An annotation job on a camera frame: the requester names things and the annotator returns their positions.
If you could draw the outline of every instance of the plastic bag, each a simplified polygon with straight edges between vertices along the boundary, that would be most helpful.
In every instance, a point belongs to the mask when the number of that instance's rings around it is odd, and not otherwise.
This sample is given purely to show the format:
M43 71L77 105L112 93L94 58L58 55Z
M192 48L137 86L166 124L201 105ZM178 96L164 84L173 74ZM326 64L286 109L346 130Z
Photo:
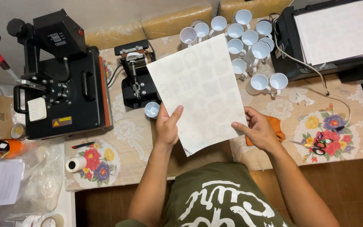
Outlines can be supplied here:
M24 164L18 197L15 204L0 206L0 222L50 213L58 203L64 168L57 140L24 143L27 152L17 158Z

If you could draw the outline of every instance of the black knob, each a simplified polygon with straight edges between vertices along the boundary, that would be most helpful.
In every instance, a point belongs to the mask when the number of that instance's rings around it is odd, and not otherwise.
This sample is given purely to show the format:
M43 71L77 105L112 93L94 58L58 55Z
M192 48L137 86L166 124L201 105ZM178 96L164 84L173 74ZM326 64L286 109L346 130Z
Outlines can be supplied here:
M8 34L13 37L23 36L27 31L27 28L24 25L25 22L21 19L14 18L10 20L7 25Z

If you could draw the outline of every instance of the roll of tape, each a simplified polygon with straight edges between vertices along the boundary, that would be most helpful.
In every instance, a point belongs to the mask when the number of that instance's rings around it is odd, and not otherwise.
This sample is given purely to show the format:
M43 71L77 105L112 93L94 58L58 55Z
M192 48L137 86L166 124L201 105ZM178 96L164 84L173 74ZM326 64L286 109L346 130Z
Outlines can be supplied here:
M63 227L64 218L61 214L54 214L42 221L40 227Z
M65 168L70 173L80 171L81 169L85 168L85 166L86 166L86 158L83 156L70 158L65 163Z

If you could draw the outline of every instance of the scissors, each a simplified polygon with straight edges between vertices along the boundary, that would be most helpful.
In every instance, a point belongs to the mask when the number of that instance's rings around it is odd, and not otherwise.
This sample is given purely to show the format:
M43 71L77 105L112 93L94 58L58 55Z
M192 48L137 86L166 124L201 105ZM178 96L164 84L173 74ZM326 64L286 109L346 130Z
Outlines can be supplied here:
M312 148L313 152L317 155L324 155L326 152L323 150L324 148L327 147L327 145L325 143L321 143L321 142L316 142L314 144L307 144L307 143L301 143L301 142L296 142L296 141L290 141L292 143L296 143L305 147L309 147Z

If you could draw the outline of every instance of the table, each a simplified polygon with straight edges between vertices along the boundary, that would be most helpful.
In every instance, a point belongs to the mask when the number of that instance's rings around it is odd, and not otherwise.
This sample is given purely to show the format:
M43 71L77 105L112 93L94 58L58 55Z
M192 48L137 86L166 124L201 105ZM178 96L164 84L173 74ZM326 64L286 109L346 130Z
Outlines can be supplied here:
M252 20L251 26L254 27L261 19ZM150 43L157 59L181 50L179 35L151 40ZM118 65L119 57L114 55L113 49L102 50L100 55L105 59L107 76L111 77L113 69ZM261 63L257 70L257 74L266 76L273 73L271 61ZM65 160L85 155L89 157L92 166L75 174L66 172L67 191L139 183L153 148L156 131L154 121L145 116L143 109L131 110L124 106L121 81L125 77L123 70L118 72L109 89L114 127L65 138ZM289 141L310 142L318 131L330 130L332 122L342 124L343 118L349 114L342 101L324 95L320 78L290 82L287 88L282 90L281 96L276 98L271 98L269 94L252 96L245 90L248 80L237 80L244 106L252 106L265 115L281 120L281 130L286 135L282 144L298 165L363 158L362 87L357 82L341 84L336 75L326 76L326 80L331 92L350 103L352 125L338 134L325 132L325 136L334 138L337 143L326 149L329 155L317 157L309 153L305 147ZM297 94L306 95L316 103L305 106L302 102L298 105L295 103ZM96 143L78 150L71 148L73 145L89 141ZM169 163L168 179L174 179L181 173L210 162L232 160L246 164L250 170L272 168L268 156L254 146L247 147L245 137L241 136L207 147L188 158L184 157L184 152L176 146Z

